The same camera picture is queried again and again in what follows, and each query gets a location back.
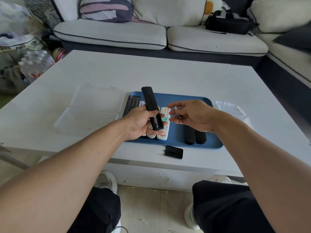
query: white table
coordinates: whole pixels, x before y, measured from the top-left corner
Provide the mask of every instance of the white table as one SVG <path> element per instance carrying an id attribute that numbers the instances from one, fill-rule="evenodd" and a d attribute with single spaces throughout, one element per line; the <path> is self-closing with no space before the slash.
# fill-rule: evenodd
<path id="1" fill-rule="evenodd" d="M 252 67 L 130 55 L 72 51 L 0 110 L 0 143 L 11 152 L 51 156 L 79 140 L 53 125 L 85 83 L 127 92 L 152 86 L 157 93 L 185 94 L 239 105 L 254 129 L 311 165 L 309 141 Z M 183 148 L 182 160 L 163 155 L 164 146 L 123 143 L 105 168 L 119 183 L 191 189 L 213 174 L 242 176 L 223 147 Z"/>

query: black pants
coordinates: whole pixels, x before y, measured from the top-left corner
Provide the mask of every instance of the black pants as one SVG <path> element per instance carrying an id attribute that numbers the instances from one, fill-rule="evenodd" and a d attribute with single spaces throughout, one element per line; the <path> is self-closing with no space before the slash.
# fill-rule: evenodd
<path id="1" fill-rule="evenodd" d="M 248 186 L 200 181 L 192 192 L 194 218 L 204 233 L 274 233 Z M 120 217 L 119 196 L 93 187 L 68 233 L 110 233 Z"/>

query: black bag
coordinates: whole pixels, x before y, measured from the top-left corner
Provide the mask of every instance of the black bag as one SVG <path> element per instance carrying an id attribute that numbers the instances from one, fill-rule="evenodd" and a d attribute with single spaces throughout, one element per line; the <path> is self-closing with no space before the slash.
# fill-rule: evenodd
<path id="1" fill-rule="evenodd" d="M 242 35 L 247 34 L 256 26 L 253 19 L 241 18 L 230 11 L 215 11 L 205 21 L 205 28 L 208 30 Z"/>

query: sofa base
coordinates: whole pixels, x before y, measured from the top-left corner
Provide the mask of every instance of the sofa base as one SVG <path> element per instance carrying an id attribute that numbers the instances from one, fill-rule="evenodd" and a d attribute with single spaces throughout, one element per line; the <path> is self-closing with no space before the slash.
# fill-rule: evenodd
<path id="1" fill-rule="evenodd" d="M 186 52 L 186 51 L 173 51 L 169 48 L 162 50 L 146 50 L 126 47 L 104 46 L 86 43 L 76 43 L 62 40 L 62 44 L 66 51 L 71 50 L 85 50 L 95 52 L 105 52 L 122 55 L 138 55 L 145 57 L 167 58 L 176 60 L 188 61 L 202 61 L 213 63 L 224 63 L 233 65 L 246 65 L 253 68 L 262 59 L 260 56 L 245 56 L 245 55 L 226 55 L 226 54 L 213 54 L 201 52 Z"/>
<path id="2" fill-rule="evenodd" d="M 311 88 L 267 56 L 255 70 L 273 93 L 279 94 L 311 123 Z"/>

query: person's left hand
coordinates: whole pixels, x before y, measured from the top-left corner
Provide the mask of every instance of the person's left hand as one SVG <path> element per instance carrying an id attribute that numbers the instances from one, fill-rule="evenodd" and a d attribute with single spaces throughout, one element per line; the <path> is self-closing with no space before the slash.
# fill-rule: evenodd
<path id="1" fill-rule="evenodd" d="M 125 117 L 121 120 L 126 124 L 127 133 L 126 140 L 135 140 L 143 134 L 155 134 L 163 135 L 164 131 L 154 131 L 153 129 L 147 128 L 151 126 L 151 122 L 148 121 L 148 118 L 156 116 L 159 111 L 146 111 L 146 106 L 139 106 L 130 111 Z"/>

